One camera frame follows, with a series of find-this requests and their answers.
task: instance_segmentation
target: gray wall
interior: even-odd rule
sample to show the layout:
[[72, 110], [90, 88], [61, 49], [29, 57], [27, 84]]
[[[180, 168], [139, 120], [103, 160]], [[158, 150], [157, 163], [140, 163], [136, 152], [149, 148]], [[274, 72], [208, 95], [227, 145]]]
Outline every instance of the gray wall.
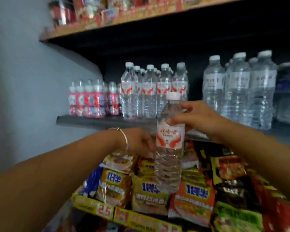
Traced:
[[78, 54], [38, 41], [48, 0], [0, 0], [0, 171], [93, 133], [56, 126], [73, 79], [101, 77]]

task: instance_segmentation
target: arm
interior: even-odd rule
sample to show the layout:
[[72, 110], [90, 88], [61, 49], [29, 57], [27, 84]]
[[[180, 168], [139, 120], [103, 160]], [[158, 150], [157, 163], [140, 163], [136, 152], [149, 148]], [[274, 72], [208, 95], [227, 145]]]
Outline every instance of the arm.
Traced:
[[[129, 152], [148, 156], [151, 136], [123, 129]], [[21, 162], [0, 174], [0, 231], [40, 231], [105, 156], [126, 150], [118, 130], [95, 133]]]
[[263, 132], [218, 115], [202, 101], [184, 102], [182, 107], [188, 109], [188, 113], [171, 118], [170, 125], [185, 123], [186, 128], [194, 128], [231, 148], [290, 200], [289, 147]]

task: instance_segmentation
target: hand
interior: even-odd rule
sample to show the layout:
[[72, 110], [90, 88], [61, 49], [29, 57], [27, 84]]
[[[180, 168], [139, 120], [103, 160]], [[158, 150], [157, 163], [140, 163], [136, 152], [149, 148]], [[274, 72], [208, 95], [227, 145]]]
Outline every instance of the hand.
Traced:
[[[122, 129], [128, 139], [129, 150], [131, 154], [139, 154], [143, 157], [152, 158], [156, 151], [156, 145], [151, 135], [142, 128]], [[118, 136], [119, 149], [126, 150], [126, 140], [120, 131], [116, 131]]]
[[216, 113], [203, 101], [182, 102], [181, 106], [183, 109], [187, 109], [187, 111], [171, 117], [167, 120], [167, 124], [185, 124], [186, 131], [196, 129], [197, 131], [206, 134], [213, 141], [220, 142], [217, 136], [221, 127], [226, 123], [232, 123], [227, 118]]

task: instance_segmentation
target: bracelet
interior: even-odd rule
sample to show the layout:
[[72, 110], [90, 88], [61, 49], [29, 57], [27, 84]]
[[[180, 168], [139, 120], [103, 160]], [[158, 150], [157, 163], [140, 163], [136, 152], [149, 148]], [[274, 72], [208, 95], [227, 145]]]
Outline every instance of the bracelet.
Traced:
[[128, 150], [129, 150], [129, 142], [128, 142], [127, 136], [125, 135], [124, 131], [122, 131], [122, 129], [119, 128], [119, 127], [112, 127], [112, 128], [109, 128], [109, 129], [119, 130], [124, 135], [125, 140], [126, 140], [126, 151], [125, 151], [125, 153], [127, 153]]

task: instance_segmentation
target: forearm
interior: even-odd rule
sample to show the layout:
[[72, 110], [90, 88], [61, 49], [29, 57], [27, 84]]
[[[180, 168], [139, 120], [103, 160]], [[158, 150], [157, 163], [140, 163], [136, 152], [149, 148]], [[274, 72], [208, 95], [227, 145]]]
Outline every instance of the forearm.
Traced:
[[43, 229], [104, 157], [121, 148], [119, 135], [98, 132], [0, 174], [0, 231]]
[[290, 148], [263, 132], [225, 122], [219, 139], [290, 199]]

